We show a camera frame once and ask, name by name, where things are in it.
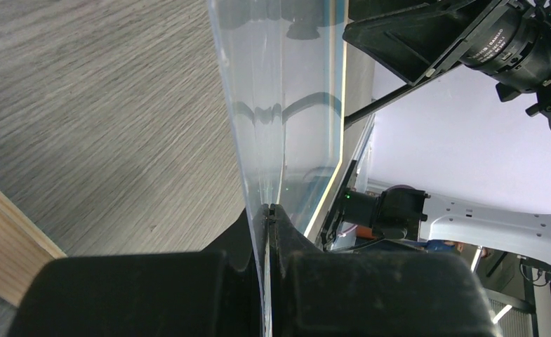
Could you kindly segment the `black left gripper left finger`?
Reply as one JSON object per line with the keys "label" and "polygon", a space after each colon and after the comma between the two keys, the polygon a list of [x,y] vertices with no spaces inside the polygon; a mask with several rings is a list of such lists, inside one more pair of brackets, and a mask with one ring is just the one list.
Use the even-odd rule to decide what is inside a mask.
{"label": "black left gripper left finger", "polygon": [[9,336],[260,336],[245,213],[200,251],[61,258],[34,278]]}

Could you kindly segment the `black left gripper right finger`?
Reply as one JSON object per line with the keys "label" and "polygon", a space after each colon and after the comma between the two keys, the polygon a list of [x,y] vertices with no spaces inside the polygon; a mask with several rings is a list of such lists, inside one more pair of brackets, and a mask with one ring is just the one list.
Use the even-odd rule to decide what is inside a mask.
{"label": "black left gripper right finger", "polygon": [[325,253],[266,208],[273,336],[499,336],[486,292],[451,253]]}

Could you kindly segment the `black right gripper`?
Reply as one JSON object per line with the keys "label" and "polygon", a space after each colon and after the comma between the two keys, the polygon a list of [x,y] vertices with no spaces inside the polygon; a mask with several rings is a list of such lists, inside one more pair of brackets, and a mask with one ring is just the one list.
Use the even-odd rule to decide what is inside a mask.
{"label": "black right gripper", "polygon": [[459,66],[496,82],[501,102],[551,130],[551,1],[367,1],[344,40],[416,90]]}

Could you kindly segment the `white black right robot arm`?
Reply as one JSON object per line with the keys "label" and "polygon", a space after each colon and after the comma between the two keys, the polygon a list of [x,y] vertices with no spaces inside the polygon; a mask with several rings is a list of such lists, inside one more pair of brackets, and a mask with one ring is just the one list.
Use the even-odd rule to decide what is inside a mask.
{"label": "white black right robot arm", "polygon": [[[496,81],[501,102],[535,94],[529,116],[551,130],[551,1],[351,1],[344,40],[404,85],[358,111],[373,113],[466,66]],[[422,191],[387,190],[372,226],[418,225],[421,240],[467,242],[551,269],[551,215],[469,209]]]}

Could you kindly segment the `clear acrylic sheet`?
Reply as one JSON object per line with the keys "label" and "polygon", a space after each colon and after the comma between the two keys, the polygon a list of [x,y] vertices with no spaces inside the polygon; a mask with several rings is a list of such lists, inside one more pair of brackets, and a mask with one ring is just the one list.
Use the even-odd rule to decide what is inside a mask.
{"label": "clear acrylic sheet", "polygon": [[210,1],[259,286],[258,335],[273,329],[267,211],[308,234],[340,170],[346,1]]}

